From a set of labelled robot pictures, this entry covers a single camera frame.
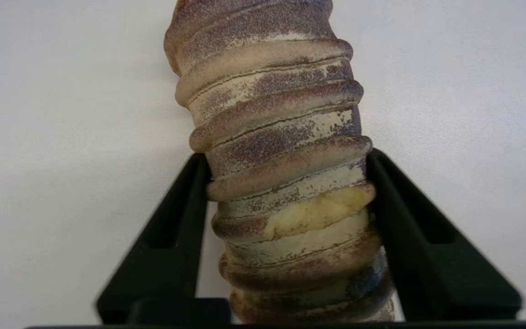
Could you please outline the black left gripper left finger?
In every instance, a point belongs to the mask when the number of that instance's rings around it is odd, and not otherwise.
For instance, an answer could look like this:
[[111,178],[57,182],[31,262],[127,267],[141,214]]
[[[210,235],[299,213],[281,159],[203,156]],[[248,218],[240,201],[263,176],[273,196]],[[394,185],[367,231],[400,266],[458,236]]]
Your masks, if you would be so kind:
[[96,302],[104,325],[230,325],[225,298],[197,298],[210,169],[193,154]]

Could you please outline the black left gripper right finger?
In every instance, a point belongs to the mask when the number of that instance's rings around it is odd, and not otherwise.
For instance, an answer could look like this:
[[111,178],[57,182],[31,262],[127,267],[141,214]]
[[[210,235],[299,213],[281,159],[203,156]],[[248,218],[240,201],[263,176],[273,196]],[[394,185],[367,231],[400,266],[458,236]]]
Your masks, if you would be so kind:
[[514,320],[519,291],[384,152],[367,157],[371,210],[408,321]]

